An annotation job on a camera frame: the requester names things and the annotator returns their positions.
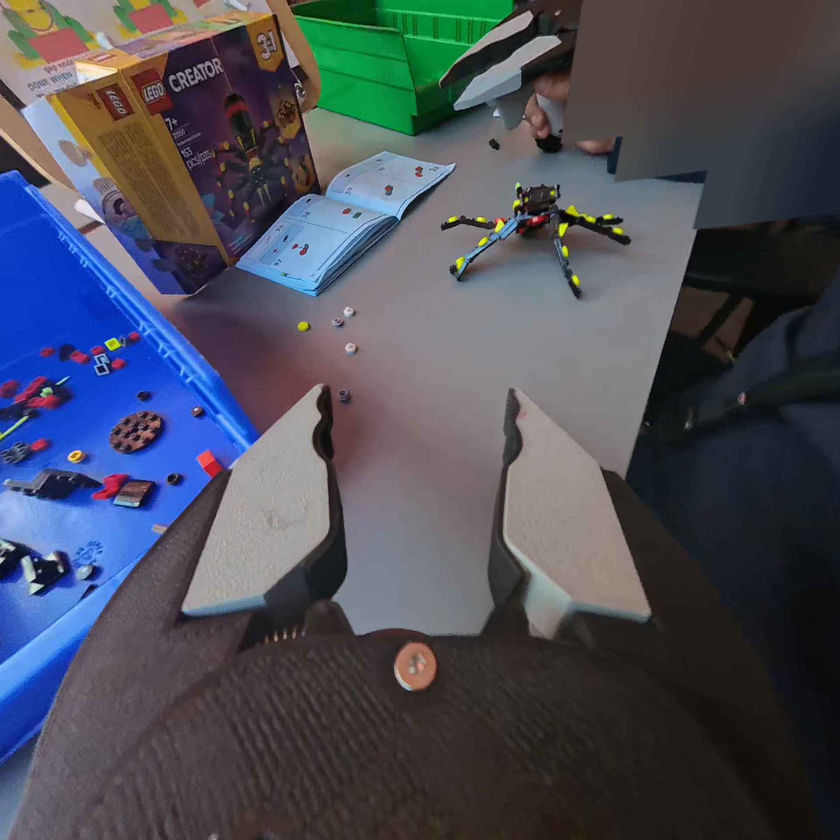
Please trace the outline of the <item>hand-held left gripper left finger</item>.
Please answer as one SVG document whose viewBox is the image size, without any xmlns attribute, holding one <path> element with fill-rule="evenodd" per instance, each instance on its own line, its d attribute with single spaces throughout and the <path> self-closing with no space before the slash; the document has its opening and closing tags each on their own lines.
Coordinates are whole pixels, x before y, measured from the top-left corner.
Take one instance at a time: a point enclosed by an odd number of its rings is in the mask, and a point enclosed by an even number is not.
<svg viewBox="0 0 840 840">
<path fill-rule="evenodd" d="M 182 614 L 302 617 L 333 599 L 348 558 L 330 389 L 317 384 L 227 472 Z"/>
</svg>

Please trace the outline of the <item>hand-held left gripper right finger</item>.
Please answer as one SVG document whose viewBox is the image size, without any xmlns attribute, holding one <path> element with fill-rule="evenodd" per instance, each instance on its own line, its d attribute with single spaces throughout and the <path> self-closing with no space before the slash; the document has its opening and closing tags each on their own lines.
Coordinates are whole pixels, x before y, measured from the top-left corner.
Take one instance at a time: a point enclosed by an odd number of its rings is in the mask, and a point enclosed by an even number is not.
<svg viewBox="0 0 840 840">
<path fill-rule="evenodd" d="M 578 615 L 642 626 L 652 609 L 601 467 L 523 391 L 508 390 L 488 559 L 495 606 L 558 637 Z"/>
</svg>

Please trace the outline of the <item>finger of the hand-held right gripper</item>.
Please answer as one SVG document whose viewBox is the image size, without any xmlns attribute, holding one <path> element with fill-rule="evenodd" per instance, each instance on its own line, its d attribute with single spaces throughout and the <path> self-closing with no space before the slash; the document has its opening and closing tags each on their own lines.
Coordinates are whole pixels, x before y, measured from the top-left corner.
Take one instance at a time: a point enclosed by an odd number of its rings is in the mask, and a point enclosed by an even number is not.
<svg viewBox="0 0 840 840">
<path fill-rule="evenodd" d="M 454 62 L 440 78 L 438 86 L 452 87 L 508 59 L 535 38 L 539 31 L 538 16 L 531 9 L 523 9 L 501 21 Z"/>
<path fill-rule="evenodd" d="M 514 130 L 523 120 L 533 94 L 533 81 L 564 58 L 564 37 L 540 36 L 517 49 L 512 56 L 473 77 L 453 104 L 456 112 L 486 104 L 499 111 L 506 130 Z"/>
</svg>

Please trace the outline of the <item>black and yellow lego spider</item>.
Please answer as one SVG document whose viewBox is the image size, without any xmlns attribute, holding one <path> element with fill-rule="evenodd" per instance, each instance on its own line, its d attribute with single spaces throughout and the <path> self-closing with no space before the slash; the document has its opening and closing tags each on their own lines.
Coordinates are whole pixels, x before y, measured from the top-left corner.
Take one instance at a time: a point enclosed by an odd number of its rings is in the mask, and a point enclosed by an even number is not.
<svg viewBox="0 0 840 840">
<path fill-rule="evenodd" d="M 526 238 L 542 229 L 549 229 L 553 237 L 553 247 L 560 263 L 562 276 L 576 299 L 582 299 L 581 279 L 574 272 L 570 261 L 570 251 L 565 242 L 571 228 L 582 228 L 594 234 L 627 246 L 632 239 L 624 230 L 624 218 L 612 213 L 594 216 L 579 211 L 574 205 L 560 205 L 559 185 L 536 185 L 523 187 L 516 184 L 516 197 L 511 205 L 508 217 L 468 217 L 452 216 L 441 224 L 441 230 L 457 227 L 477 228 L 485 232 L 479 243 L 467 254 L 457 258 L 448 268 L 449 274 L 462 281 L 467 269 L 488 251 L 510 236 Z"/>
</svg>

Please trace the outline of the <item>pile of loose lego pieces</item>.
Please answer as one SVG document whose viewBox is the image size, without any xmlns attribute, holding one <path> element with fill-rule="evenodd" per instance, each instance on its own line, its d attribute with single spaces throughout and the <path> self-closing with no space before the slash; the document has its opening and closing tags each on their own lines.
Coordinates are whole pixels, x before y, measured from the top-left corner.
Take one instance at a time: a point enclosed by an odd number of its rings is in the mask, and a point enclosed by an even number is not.
<svg viewBox="0 0 840 840">
<path fill-rule="evenodd" d="M 2 555 L 21 597 L 105 582 L 237 454 L 189 371 L 139 329 L 2 362 Z"/>
</svg>

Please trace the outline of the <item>lego instruction booklet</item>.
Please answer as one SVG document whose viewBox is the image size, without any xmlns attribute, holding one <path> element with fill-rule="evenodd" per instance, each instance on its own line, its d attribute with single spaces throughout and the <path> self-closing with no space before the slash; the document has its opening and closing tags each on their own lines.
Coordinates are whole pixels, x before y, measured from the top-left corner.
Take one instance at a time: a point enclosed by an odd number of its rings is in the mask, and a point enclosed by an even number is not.
<svg viewBox="0 0 840 840">
<path fill-rule="evenodd" d="M 316 297 L 455 170 L 383 151 L 337 174 L 324 195 L 283 212 L 237 268 Z"/>
</svg>

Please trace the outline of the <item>yellow lego set box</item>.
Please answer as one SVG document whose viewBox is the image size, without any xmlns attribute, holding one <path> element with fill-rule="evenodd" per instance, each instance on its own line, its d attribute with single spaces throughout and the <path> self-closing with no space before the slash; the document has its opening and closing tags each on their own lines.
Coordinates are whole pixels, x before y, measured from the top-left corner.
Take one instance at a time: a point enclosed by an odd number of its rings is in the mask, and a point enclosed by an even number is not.
<svg viewBox="0 0 840 840">
<path fill-rule="evenodd" d="M 205 206 L 227 267 L 320 192 L 299 83 L 272 13 L 234 10 L 75 59 L 58 96 L 84 131 L 104 108 L 143 120 Z"/>
</svg>

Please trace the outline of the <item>person's right hand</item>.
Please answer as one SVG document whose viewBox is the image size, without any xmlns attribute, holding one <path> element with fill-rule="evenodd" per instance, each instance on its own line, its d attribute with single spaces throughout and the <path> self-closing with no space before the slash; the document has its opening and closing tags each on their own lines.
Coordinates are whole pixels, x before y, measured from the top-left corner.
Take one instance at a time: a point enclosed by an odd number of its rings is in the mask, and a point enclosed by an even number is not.
<svg viewBox="0 0 840 840">
<path fill-rule="evenodd" d="M 540 103 L 551 101 L 565 105 L 570 93 L 570 82 L 571 72 L 569 70 L 549 73 L 533 82 L 534 93 L 528 100 L 523 118 L 528 123 L 531 136 L 541 151 L 559 151 L 561 140 L 559 135 L 553 134 L 551 117 Z M 606 155 L 615 150 L 616 140 L 617 138 L 583 140 L 577 141 L 575 145 L 578 149 L 590 155 Z"/>
</svg>

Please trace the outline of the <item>green plastic bin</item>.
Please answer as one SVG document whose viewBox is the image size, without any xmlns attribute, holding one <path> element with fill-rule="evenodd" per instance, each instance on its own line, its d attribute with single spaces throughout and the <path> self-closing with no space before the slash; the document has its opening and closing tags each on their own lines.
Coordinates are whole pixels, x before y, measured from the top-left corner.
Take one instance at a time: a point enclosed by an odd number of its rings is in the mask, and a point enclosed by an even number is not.
<svg viewBox="0 0 840 840">
<path fill-rule="evenodd" d="M 469 84 L 438 83 L 513 11 L 512 1 L 317 1 L 293 8 L 317 61 L 319 106 L 418 135 L 455 114 Z"/>
</svg>

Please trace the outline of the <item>blue plastic bin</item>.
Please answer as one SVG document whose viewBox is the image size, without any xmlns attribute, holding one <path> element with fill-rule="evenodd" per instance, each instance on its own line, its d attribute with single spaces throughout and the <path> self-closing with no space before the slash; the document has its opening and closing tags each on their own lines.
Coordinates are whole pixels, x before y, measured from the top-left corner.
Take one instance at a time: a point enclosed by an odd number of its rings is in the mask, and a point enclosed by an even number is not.
<svg viewBox="0 0 840 840">
<path fill-rule="evenodd" d="M 215 370 L 2 175 L 1 754 L 42 728 L 128 571 L 257 438 Z"/>
</svg>

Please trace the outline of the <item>white printed instruction poster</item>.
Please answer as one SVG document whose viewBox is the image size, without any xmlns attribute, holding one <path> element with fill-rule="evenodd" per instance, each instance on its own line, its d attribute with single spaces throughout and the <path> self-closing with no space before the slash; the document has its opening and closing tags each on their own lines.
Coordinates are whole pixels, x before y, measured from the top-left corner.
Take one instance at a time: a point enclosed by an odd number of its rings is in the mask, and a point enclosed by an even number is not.
<svg viewBox="0 0 840 840">
<path fill-rule="evenodd" d="M 70 81 L 74 59 L 228 11 L 266 2 L 2 1 L 2 94 L 17 109 Z"/>
</svg>

